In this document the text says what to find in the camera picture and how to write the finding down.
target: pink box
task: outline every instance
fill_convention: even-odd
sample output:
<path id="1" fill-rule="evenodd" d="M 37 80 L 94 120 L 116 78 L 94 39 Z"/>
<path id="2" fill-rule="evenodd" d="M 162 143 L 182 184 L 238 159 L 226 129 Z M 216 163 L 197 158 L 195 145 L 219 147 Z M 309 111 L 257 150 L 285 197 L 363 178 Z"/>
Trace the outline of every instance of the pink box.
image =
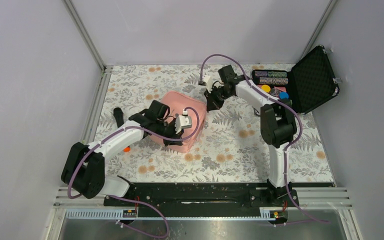
<path id="1" fill-rule="evenodd" d="M 198 131 L 196 131 L 196 133 L 191 138 L 183 141 L 182 146 L 178 146 L 178 145 L 167 146 L 168 148 L 173 149 L 174 151 L 177 151 L 180 153 L 185 154 L 185 153 L 189 152 L 189 150 L 192 148 L 192 146 L 196 142 L 198 136 L 200 135 L 200 133 L 203 130 L 204 121 L 205 121 L 205 117 L 207 114 L 206 104 L 201 102 L 201 101 L 198 101 L 196 99 L 193 99 L 189 96 L 186 96 L 184 94 L 176 92 L 176 91 L 167 92 L 164 95 L 164 97 L 162 98 L 161 102 L 170 107 L 171 112 L 169 114 L 172 116 L 174 116 L 175 114 L 182 115 L 183 109 L 185 109 L 186 107 L 192 107 L 198 112 L 198 115 L 199 115 L 199 129 L 198 129 Z M 194 131 L 194 129 L 197 127 L 197 117 L 196 117 L 195 113 L 191 110 L 188 110 L 187 113 L 192 118 L 192 127 L 184 129 L 184 133 L 183 133 L 182 137 L 189 136 Z M 173 120 L 173 118 L 170 117 L 169 119 L 167 119 L 168 122 L 171 122 L 170 120 Z M 156 142 L 157 144 L 164 146 L 162 138 L 159 138 L 159 137 L 154 136 L 154 135 L 151 135 L 149 137 L 154 142 Z"/>

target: yellow bottle cap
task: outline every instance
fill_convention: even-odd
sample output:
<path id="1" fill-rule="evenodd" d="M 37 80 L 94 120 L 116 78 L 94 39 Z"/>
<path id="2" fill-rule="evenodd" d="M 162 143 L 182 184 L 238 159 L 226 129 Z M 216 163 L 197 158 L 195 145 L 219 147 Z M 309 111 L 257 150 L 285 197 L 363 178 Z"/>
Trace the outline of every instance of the yellow bottle cap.
<path id="1" fill-rule="evenodd" d="M 266 93 L 269 93 L 269 92 L 270 92 L 270 87 L 269 87 L 269 85 L 262 85 L 262 86 L 261 86 L 261 89 L 262 89 L 264 92 L 266 92 Z"/>

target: floor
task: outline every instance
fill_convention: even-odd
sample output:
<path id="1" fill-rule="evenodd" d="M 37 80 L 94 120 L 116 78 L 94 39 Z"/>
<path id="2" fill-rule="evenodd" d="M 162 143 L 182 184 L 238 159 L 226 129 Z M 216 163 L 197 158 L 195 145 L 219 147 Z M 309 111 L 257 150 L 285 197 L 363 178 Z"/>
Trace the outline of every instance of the floor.
<path id="1" fill-rule="evenodd" d="M 204 73 L 220 79 L 209 64 Z M 244 65 L 252 69 L 290 70 L 292 64 Z M 233 66 L 236 73 L 239 69 Z M 113 132 L 113 109 L 120 107 L 127 119 L 161 100 L 168 91 L 177 91 L 206 102 L 204 86 L 198 85 L 200 65 L 121 65 L 110 78 L 95 139 Z M 303 134 L 292 146 L 289 180 L 332 182 L 333 175 L 323 143 L 311 113 L 301 115 Z M 132 182 L 264 182 L 269 175 L 269 149 L 260 136 L 260 119 L 244 100 L 231 97 L 219 111 L 211 111 L 200 139 L 189 153 L 160 146 L 148 137 L 106 162 L 106 174 L 120 175 Z"/>

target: case lid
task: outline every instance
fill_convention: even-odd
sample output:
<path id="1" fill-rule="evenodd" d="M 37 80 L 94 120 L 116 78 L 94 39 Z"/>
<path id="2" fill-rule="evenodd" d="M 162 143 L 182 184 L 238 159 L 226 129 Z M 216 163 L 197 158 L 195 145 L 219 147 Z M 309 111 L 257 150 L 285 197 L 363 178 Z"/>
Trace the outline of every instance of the case lid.
<path id="1" fill-rule="evenodd" d="M 334 98 L 339 86 L 325 53 L 325 47 L 316 46 L 288 72 L 286 91 L 297 113 L 309 113 Z"/>

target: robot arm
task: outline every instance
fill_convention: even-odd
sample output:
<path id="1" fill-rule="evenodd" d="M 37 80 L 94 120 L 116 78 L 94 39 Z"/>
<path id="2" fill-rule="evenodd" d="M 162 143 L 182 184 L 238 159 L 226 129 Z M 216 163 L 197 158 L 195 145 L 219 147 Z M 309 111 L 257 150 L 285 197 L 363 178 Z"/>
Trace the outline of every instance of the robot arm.
<path id="1" fill-rule="evenodd" d="M 146 130 L 170 139 L 180 139 L 184 133 L 183 129 L 192 127 L 192 119 L 187 111 L 183 111 L 182 115 L 174 116 L 174 120 L 169 123 L 166 121 L 169 114 L 170 108 L 167 105 L 154 100 L 149 109 L 129 117 L 126 123 L 103 140 L 87 145 L 81 142 L 74 144 L 68 154 L 61 180 L 69 184 L 75 169 L 85 158 L 72 187 L 88 199 L 98 194 L 123 197 L 129 189 L 129 183 L 121 177 L 105 177 L 105 160 L 147 137 L 149 133 Z M 164 140 L 164 144 L 182 145 L 182 142 Z"/>
<path id="2" fill-rule="evenodd" d="M 261 136 L 268 144 L 270 156 L 268 182 L 275 189 L 284 187 L 284 148 L 293 140 L 293 136 L 297 132 L 293 114 L 270 98 L 264 98 L 258 94 L 247 84 L 244 75 L 235 74 L 231 65 L 221 68 L 218 74 L 222 81 L 221 86 L 214 86 L 211 76 L 203 77 L 204 85 L 207 87 L 204 92 L 207 99 L 207 111 L 220 109 L 225 99 L 231 96 L 244 99 L 253 108 L 259 109 Z M 288 106 L 292 105 L 288 99 L 281 99 L 280 102 Z"/>

